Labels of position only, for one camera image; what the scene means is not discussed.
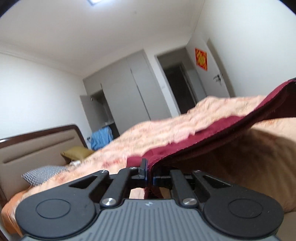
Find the door frame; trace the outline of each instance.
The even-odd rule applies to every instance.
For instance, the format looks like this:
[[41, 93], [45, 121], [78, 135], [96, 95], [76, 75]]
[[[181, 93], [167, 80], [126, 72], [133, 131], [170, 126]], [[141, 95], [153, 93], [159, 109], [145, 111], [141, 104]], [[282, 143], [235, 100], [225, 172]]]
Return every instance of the door frame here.
[[183, 75], [183, 77], [184, 77], [185, 83], [186, 83], [186, 85], [187, 85], [187, 87], [188, 87], [188, 89], [189, 89], [189, 92], [190, 92], [190, 94], [191, 94], [192, 100], [193, 100], [193, 102], [195, 103], [195, 105], [198, 103], [198, 101], [197, 101], [197, 96], [196, 96], [195, 92], [193, 91], [193, 87], [192, 87], [192, 85], [191, 85], [191, 82], [189, 81], [189, 77], [187, 76], [187, 73], [186, 73], [186, 71], [185, 71], [185, 67], [184, 67], [184, 65], [183, 65], [182, 62], [179, 62], [179, 63], [177, 63], [177, 64], [172, 64], [172, 65], [170, 65], [170, 66], [164, 68], [164, 69], [163, 69], [163, 74], [164, 74], [164, 76], [165, 76], [165, 78], [166, 78], [166, 81], [167, 81], [167, 83], [168, 83], [168, 87], [169, 87], [169, 89], [170, 89], [170, 92], [172, 93], [172, 96], [174, 97], [174, 100], [175, 100], [175, 103], [176, 103], [176, 107], [178, 108], [178, 112], [179, 112], [179, 114], [181, 114], [181, 111], [180, 111], [179, 105], [178, 105], [178, 103], [177, 103], [176, 97], [175, 97], [175, 95], [174, 95], [174, 93], [173, 93], [173, 91], [172, 91], [172, 89], [171, 89], [170, 82], [169, 82], [168, 78], [167, 78], [166, 75], [165, 75], [165, 71], [166, 71], [166, 70], [169, 70], [169, 69], [171, 69], [171, 68], [176, 68], [176, 67], [179, 67], [179, 69], [181, 70], [181, 73], [182, 73], [182, 75]]

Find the brown wooden headboard frame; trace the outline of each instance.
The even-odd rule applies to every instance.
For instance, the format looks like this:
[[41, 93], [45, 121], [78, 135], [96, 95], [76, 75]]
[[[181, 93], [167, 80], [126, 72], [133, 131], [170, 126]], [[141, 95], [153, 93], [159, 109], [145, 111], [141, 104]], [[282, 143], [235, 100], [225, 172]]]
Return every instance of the brown wooden headboard frame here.
[[[72, 130], [72, 129], [74, 129], [77, 132], [83, 146], [87, 148], [85, 140], [84, 140], [78, 126], [69, 125], [69, 126], [60, 126], [60, 127], [56, 127], [56, 128], [52, 128], [52, 129], [46, 129], [46, 130], [31, 132], [31, 133], [27, 133], [27, 134], [22, 134], [22, 135], [19, 135], [19, 136], [7, 137], [7, 138], [4, 138], [4, 139], [1, 139], [0, 140], [0, 149], [4, 148], [4, 147], [7, 147], [7, 146], [17, 144], [17, 143], [20, 143], [20, 142], [25, 142], [25, 141], [28, 141], [28, 140], [31, 140], [31, 139], [35, 139], [35, 138], [38, 138], [38, 137], [43, 137], [43, 136], [47, 136], [47, 135], [51, 135], [51, 134], [54, 134], [54, 133], [63, 132], [63, 131], [67, 131], [67, 130]], [[3, 194], [3, 191], [0, 188], [0, 206], [1, 207], [3, 207], [7, 203], [7, 200], [4, 197], [5, 196]]]

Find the door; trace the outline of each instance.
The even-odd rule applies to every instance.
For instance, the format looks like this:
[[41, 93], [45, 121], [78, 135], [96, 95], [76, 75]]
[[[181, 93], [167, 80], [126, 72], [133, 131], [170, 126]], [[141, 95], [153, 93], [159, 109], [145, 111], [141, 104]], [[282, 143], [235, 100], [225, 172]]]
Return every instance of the door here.
[[194, 95], [180, 65], [164, 69], [165, 76], [170, 84], [170, 88], [175, 96], [181, 114], [186, 114], [188, 110], [195, 107]]
[[122, 59], [105, 71], [103, 92], [119, 134], [140, 122], [150, 120], [127, 60]]
[[[207, 71], [196, 64], [195, 48], [207, 53]], [[230, 97], [225, 85], [223, 76], [211, 54], [206, 42], [201, 35], [195, 31], [186, 46], [189, 57], [193, 61], [195, 68], [205, 88], [206, 94], [216, 97]]]
[[144, 53], [140, 51], [128, 56], [126, 59], [151, 120], [172, 117], [159, 83], [152, 75], [145, 60]]
[[87, 95], [81, 95], [80, 100], [91, 131], [95, 132], [101, 129], [104, 123], [108, 121], [104, 106], [96, 99]]

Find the blue clothing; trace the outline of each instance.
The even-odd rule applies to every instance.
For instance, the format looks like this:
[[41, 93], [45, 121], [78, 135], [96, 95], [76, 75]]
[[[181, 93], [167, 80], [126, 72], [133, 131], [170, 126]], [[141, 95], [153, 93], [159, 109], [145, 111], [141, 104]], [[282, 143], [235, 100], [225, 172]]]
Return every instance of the blue clothing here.
[[108, 145], [111, 141], [113, 141], [113, 135], [110, 127], [103, 127], [91, 135], [91, 148], [96, 151]]

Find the ceiling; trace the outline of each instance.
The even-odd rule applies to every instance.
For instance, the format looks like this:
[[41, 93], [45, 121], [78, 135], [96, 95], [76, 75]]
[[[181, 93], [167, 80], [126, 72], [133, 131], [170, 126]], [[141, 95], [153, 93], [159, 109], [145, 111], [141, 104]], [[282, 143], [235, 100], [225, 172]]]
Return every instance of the ceiling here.
[[0, 52], [86, 77], [94, 72], [89, 66], [125, 46], [193, 31], [203, 1], [20, 0], [0, 18]]

